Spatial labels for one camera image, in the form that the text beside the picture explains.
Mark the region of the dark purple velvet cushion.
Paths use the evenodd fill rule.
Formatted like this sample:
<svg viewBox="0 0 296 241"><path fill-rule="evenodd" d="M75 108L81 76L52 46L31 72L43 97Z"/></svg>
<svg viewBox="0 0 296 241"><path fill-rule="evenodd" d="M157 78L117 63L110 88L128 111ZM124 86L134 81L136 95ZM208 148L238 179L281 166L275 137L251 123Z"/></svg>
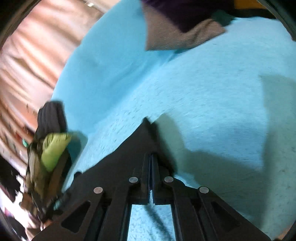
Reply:
<svg viewBox="0 0 296 241"><path fill-rule="evenodd" d="M183 33L211 18L219 10L234 9L234 1L222 0L145 0L143 3L167 17Z"/></svg>

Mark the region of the lime green puffer jacket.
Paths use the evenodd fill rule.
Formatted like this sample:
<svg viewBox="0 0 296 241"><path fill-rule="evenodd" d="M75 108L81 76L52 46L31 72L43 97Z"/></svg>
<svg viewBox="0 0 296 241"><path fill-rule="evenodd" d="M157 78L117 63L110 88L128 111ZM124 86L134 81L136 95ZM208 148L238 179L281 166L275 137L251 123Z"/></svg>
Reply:
<svg viewBox="0 0 296 241"><path fill-rule="evenodd" d="M69 133L50 133L45 137L41 162L48 172L55 169L71 138Z"/></svg>

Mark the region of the black pants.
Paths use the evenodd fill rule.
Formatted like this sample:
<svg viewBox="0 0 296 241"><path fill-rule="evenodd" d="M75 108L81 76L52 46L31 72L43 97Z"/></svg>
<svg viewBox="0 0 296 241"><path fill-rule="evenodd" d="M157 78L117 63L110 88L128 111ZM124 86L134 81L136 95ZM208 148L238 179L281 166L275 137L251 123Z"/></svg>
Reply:
<svg viewBox="0 0 296 241"><path fill-rule="evenodd" d="M74 178L71 186L61 198L61 207L70 207L93 194L93 189L102 187L106 198L111 199L119 185L134 176L139 180L148 165L144 163L147 155L156 153L161 163L174 173L171 157L166 153L156 123L147 118L142 120L138 128L111 154L104 157L96 165Z"/></svg>

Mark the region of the grey woven cushion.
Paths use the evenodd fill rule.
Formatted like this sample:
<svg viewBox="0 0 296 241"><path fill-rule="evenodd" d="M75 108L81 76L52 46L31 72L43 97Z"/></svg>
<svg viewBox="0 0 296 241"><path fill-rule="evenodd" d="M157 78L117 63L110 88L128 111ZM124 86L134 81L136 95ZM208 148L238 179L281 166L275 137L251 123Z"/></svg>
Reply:
<svg viewBox="0 0 296 241"><path fill-rule="evenodd" d="M206 19L183 33L167 17L151 6L142 3L142 11L147 24L145 42L147 51L191 49L226 32L226 29L217 21Z"/></svg>

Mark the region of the striped beige curtain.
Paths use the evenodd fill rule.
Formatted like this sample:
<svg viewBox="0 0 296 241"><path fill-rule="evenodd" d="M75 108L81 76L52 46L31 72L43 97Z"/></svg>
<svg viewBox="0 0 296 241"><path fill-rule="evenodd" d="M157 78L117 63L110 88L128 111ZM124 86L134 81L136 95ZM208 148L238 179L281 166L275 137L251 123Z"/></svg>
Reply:
<svg viewBox="0 0 296 241"><path fill-rule="evenodd" d="M37 128L72 52L115 1L40 1L10 29L1 48L1 152L25 163Z"/></svg>

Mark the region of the olive brown jacket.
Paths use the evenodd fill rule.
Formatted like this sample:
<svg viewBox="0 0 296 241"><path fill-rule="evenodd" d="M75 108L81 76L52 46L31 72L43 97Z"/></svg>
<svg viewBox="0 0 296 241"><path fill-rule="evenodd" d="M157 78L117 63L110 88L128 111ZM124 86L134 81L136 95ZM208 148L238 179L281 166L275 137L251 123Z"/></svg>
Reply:
<svg viewBox="0 0 296 241"><path fill-rule="evenodd" d="M28 167L26 170L26 188L37 209L37 216L44 220L53 212L56 200L72 165L67 149L64 150L56 167L48 172L41 162L42 142L32 142L27 148Z"/></svg>

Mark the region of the dark quilted puffer jacket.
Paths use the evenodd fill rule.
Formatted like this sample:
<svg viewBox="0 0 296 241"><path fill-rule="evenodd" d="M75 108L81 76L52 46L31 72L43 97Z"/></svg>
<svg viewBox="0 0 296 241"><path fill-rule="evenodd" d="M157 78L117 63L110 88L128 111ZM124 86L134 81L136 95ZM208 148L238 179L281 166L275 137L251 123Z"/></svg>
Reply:
<svg viewBox="0 0 296 241"><path fill-rule="evenodd" d="M39 109L35 140L44 139L50 133L67 132L64 107L61 101L48 101Z"/></svg>

